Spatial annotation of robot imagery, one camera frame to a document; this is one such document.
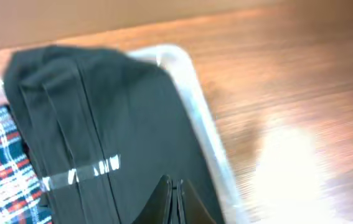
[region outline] plaid fabric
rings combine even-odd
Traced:
[[[7,108],[0,107],[0,223],[51,223],[37,206],[39,181],[22,151],[21,137]]]

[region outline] blue and red plaid cloth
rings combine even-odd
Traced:
[[[5,106],[0,107],[0,223],[51,223],[38,206],[40,184],[23,153],[21,137]]]

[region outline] beige wall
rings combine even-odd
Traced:
[[[277,0],[0,0],[0,48]]]

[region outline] black fabric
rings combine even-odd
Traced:
[[[120,155],[119,170],[48,193],[55,223],[131,223],[164,174],[189,179],[223,223],[201,149],[164,70],[114,50],[47,47],[16,53],[4,88],[39,177]]]

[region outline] clear plastic band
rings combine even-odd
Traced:
[[[120,158],[120,155],[115,155],[92,165],[78,167],[50,177],[44,177],[40,180],[40,187],[43,192],[48,192],[107,174],[120,168]]]

